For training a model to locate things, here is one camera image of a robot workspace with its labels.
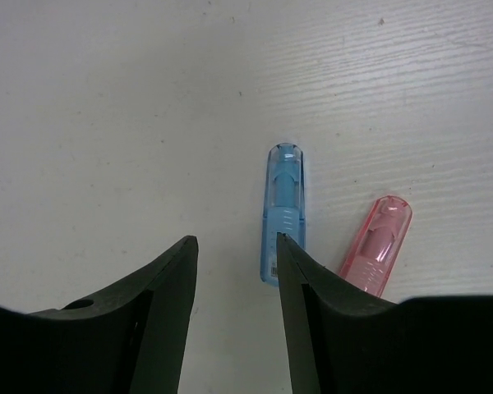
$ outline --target screw hole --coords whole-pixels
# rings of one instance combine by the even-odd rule
[[[64,307],[64,309],[80,309],[80,308],[86,308],[91,305],[93,305],[93,300],[77,300],[71,302],[69,305]]]

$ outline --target pink marker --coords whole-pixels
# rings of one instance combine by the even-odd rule
[[[412,210],[399,197],[386,195],[372,207],[339,276],[380,297],[411,222]]]

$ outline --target white surface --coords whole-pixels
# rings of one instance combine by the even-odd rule
[[[258,275],[285,140],[313,257],[338,267],[392,190],[414,219],[385,298],[493,292],[493,0],[0,0],[0,305],[62,307],[194,234],[179,392],[290,392]]]

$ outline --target blue object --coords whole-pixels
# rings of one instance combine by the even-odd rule
[[[305,249],[305,192],[303,153],[293,144],[279,144],[269,152],[266,170],[261,280],[278,286],[276,239],[288,234]]]

